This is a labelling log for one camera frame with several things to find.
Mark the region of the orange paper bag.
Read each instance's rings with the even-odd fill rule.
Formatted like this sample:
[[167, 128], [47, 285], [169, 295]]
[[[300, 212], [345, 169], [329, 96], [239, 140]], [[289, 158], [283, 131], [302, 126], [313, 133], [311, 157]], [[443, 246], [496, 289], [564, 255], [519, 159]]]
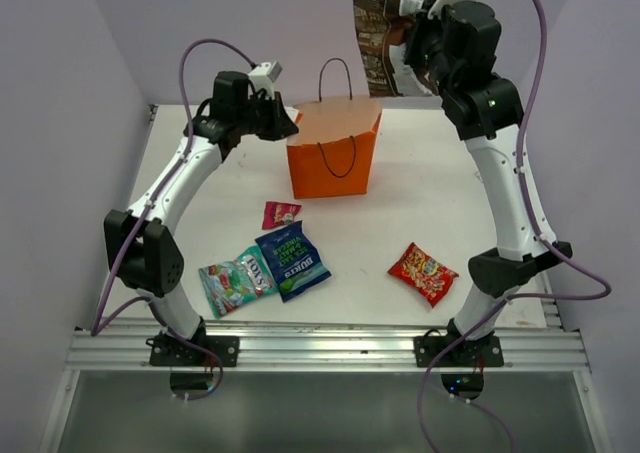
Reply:
[[367, 193], [381, 104], [352, 89], [294, 106], [298, 133], [286, 141], [293, 197], [297, 200]]

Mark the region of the brown snack bag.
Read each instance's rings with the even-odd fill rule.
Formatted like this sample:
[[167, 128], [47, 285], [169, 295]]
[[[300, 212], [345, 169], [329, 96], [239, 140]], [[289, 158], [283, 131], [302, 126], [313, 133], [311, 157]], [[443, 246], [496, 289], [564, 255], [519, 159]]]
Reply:
[[404, 63], [416, 13], [435, 0], [352, 0], [357, 45], [372, 97], [431, 97], [425, 75]]

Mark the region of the blue sea salt chips bag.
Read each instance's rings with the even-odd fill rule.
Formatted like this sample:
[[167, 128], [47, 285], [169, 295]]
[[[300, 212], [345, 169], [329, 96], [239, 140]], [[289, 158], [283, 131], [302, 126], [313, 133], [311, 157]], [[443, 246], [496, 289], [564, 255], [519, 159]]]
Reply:
[[255, 239], [276, 282], [283, 303], [329, 279], [318, 250], [296, 221]]

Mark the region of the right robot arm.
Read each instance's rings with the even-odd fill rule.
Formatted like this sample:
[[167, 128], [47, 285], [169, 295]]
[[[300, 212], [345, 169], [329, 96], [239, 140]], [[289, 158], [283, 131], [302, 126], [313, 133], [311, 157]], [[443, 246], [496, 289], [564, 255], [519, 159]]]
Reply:
[[437, 19], [419, 10], [404, 59], [441, 98], [480, 174], [496, 231], [495, 247], [469, 259], [472, 287], [448, 325], [445, 352], [461, 366], [480, 355], [508, 295], [573, 255], [547, 224], [535, 187], [520, 186], [532, 174], [518, 144], [519, 91], [493, 70], [501, 32], [493, 9], [477, 1], [446, 6]]

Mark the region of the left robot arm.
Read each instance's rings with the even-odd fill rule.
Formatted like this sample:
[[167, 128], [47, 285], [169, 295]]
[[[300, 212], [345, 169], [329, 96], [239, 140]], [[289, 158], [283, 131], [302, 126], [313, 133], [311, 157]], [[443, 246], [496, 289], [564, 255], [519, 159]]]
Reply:
[[207, 178], [245, 135], [280, 141], [297, 133], [275, 82], [281, 66], [263, 62], [250, 72], [223, 71], [211, 98], [189, 112], [184, 136], [160, 176], [124, 211], [104, 220], [110, 278], [148, 301], [175, 338], [172, 352], [185, 365], [201, 363], [207, 340], [181, 277], [184, 257], [174, 239], [185, 210]]

